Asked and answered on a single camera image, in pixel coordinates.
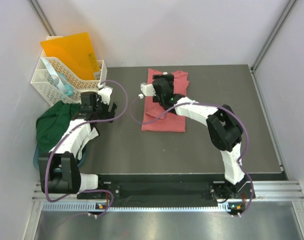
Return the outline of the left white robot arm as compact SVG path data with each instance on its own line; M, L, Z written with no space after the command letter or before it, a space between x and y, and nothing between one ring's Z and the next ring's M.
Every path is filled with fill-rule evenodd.
M96 174L80 172L79 164L86 145L100 135L96 124L113 122L118 104L110 95L93 91L81 94L81 103L69 117L65 132L57 144L38 158L41 190L45 194L77 194L88 191L101 198L106 191Z

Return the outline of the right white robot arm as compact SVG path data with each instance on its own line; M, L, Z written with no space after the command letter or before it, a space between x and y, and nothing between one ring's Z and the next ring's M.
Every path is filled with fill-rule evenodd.
M202 105L190 98L174 93L174 76L171 73L152 77L152 101L169 112L205 125L212 144L220 150L224 165L225 192L237 198L244 191L246 174L242 170L242 125L232 116L228 105Z

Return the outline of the pink t shirt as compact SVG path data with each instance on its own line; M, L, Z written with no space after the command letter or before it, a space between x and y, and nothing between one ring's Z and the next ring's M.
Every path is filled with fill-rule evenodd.
M187 96L187 88L189 86L188 73L177 70L172 72L174 76L174 93ZM165 110L157 103L153 102L152 97L144 100L143 122L149 122L160 116ZM142 131L152 132L174 132L184 133L186 131L186 118L168 112L161 118L150 124L142 124Z

